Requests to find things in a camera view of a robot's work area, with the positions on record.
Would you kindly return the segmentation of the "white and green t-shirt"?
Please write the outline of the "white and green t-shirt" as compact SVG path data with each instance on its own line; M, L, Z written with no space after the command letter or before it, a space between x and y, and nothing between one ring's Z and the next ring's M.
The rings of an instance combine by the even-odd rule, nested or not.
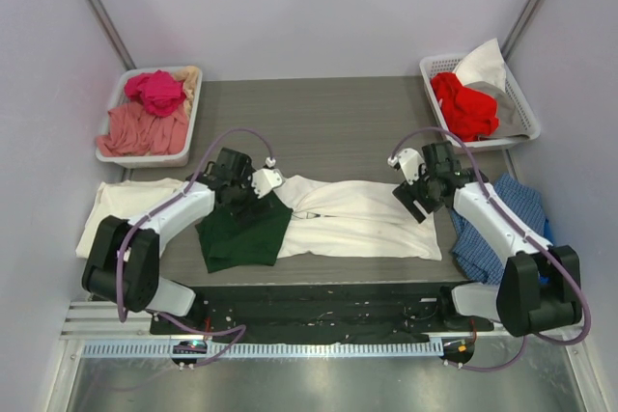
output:
M438 261L433 218L417 222L394 185L293 176L251 206L219 206L196 226L210 273L310 254Z

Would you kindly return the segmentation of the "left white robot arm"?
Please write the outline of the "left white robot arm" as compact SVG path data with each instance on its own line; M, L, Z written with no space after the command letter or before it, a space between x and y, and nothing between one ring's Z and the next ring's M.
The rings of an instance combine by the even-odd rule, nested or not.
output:
M186 334L206 320L204 298L190 287L160 276L160 256L168 242L195 221L228 207L243 226L270 210L272 192L284 177L272 158L257 170L250 156L223 148L177 191L128 219L114 215L98 225L81 286L129 312L165 313Z

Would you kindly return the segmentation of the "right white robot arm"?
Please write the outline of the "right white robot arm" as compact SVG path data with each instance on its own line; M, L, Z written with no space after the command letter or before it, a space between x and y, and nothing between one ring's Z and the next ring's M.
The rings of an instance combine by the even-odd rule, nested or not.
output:
M460 214L486 240L504 266L499 284L465 284L435 309L449 330L471 316L495 320L514 337L545 338L549 330L580 325L574 341L589 333L591 315L580 288L579 258L569 246L555 246L529 228L495 193L478 165L466 169L450 142L421 151L396 146L388 164L403 182L394 196L423 222L442 206Z

